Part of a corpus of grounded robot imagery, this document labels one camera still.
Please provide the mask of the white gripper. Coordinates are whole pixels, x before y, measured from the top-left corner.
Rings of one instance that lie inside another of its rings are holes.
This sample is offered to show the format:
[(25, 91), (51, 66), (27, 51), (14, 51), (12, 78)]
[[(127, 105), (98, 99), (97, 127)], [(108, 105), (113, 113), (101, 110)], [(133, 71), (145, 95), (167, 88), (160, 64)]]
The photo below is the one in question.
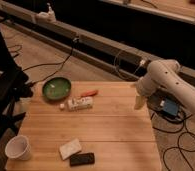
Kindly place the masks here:
[(150, 97), (155, 93), (158, 85), (149, 76), (144, 76), (136, 82), (135, 87), (140, 96), (135, 98), (134, 109), (140, 110), (145, 105), (144, 97)]

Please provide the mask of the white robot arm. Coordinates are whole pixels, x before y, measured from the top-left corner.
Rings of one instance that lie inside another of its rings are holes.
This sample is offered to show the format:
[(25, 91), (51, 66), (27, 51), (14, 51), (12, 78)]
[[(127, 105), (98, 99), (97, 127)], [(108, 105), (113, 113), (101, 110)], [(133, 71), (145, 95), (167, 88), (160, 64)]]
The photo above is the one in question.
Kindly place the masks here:
[(176, 60), (154, 60), (148, 64), (147, 73), (135, 82), (136, 91), (145, 98), (163, 86), (195, 114), (195, 87), (180, 78), (179, 71), (180, 64)]

